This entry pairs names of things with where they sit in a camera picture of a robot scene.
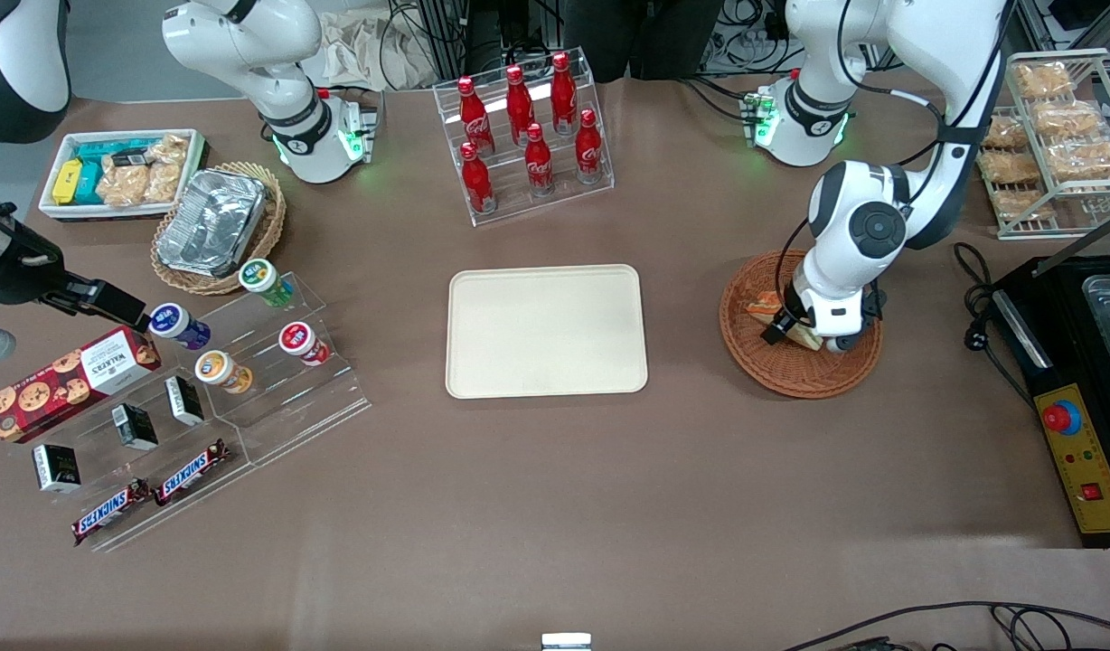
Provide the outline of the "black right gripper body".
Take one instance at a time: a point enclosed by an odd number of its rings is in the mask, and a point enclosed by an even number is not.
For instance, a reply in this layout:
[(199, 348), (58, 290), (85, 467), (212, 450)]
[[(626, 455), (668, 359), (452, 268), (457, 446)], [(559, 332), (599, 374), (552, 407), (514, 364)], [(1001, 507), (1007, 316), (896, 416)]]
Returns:
[(0, 202), (0, 306), (67, 308), (62, 252), (19, 222), (14, 212), (13, 203)]

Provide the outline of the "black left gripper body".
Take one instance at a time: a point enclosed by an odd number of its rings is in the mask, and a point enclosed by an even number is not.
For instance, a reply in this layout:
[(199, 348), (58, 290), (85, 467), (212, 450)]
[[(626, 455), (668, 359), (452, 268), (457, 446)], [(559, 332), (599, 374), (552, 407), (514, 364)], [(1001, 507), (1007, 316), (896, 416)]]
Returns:
[(860, 344), (862, 335), (868, 333), (884, 317), (884, 291), (879, 286), (866, 286), (862, 291), (861, 301), (861, 330), (852, 335), (833, 335), (824, 338), (813, 333), (810, 326), (803, 326), (800, 320), (810, 322), (810, 312), (804, 312), (800, 306), (799, 296), (795, 293), (793, 286), (785, 288), (785, 306), (795, 316), (798, 316), (797, 323), (787, 330), (786, 337), (793, 342), (806, 347), (808, 350), (827, 350), (833, 354), (844, 354)]

